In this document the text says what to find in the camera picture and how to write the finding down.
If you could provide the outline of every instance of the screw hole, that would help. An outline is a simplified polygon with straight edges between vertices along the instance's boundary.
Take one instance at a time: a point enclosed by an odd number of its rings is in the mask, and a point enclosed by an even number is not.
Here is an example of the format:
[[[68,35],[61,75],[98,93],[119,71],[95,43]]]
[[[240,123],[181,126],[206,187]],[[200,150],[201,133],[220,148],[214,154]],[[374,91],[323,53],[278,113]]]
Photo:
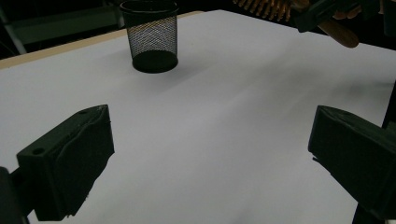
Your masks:
[[[33,150],[33,155],[40,155],[41,153],[43,153],[45,150],[44,148],[40,147],[40,148],[36,148]]]

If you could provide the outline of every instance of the black mesh pencil cup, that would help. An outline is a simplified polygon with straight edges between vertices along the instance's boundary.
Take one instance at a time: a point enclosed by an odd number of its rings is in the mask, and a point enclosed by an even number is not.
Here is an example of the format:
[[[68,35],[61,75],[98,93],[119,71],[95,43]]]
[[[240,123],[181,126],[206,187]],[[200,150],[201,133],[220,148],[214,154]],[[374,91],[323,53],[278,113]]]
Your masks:
[[[136,70],[161,73],[177,66],[177,10],[168,0],[120,4]]]

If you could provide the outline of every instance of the wooden table edge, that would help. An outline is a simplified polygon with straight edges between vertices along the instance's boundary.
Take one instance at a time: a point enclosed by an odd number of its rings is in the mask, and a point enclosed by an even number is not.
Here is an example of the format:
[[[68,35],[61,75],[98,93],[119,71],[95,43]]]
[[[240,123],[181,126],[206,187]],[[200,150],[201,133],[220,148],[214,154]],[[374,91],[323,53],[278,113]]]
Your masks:
[[[180,14],[177,16],[177,18],[180,19],[180,18],[196,15],[196,14],[199,14],[202,12],[203,11],[192,11],[192,12]],[[107,41],[110,39],[118,38],[118,37],[121,37],[124,35],[126,35],[126,30],[122,29],[122,30],[107,33],[104,35],[97,35],[94,37],[74,41],[71,43],[67,43],[67,44],[56,46],[56,47],[49,48],[49,49],[42,49],[39,51],[26,53],[26,54],[22,54],[22,55],[11,57],[11,58],[6,58],[4,60],[0,60],[0,69],[9,68],[9,67],[12,67],[12,66],[15,66],[18,64],[22,64],[22,63],[29,63],[29,62],[32,62],[35,60],[47,58],[52,55],[64,53],[64,52],[71,51],[74,49],[84,48],[89,45],[98,44],[98,43],[101,43],[101,42],[104,42],[104,41]]]

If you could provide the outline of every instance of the white tabletop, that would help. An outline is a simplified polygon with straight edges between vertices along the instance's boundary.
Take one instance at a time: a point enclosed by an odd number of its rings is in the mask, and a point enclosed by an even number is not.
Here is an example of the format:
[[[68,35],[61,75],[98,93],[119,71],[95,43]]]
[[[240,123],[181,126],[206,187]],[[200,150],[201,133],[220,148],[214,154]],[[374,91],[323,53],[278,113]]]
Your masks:
[[[182,18],[167,73],[134,70],[126,36],[0,70],[0,165],[108,104],[116,154],[63,223],[351,223],[356,201],[307,150],[316,107],[381,125],[395,56],[226,11]]]

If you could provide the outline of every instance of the finger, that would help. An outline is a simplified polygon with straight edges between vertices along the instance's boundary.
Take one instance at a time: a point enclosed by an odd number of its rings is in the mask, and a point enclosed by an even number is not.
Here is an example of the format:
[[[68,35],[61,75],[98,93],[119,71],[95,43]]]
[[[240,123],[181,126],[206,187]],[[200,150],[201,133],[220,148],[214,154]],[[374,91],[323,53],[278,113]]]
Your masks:
[[[355,8],[353,8],[352,10],[350,10],[348,13],[347,13],[347,18],[348,19],[353,19],[353,18],[355,18],[359,13],[361,13],[361,6],[358,6],[358,7],[355,7]]]
[[[336,11],[332,17],[336,20],[343,20],[347,17],[347,14],[345,12]]]

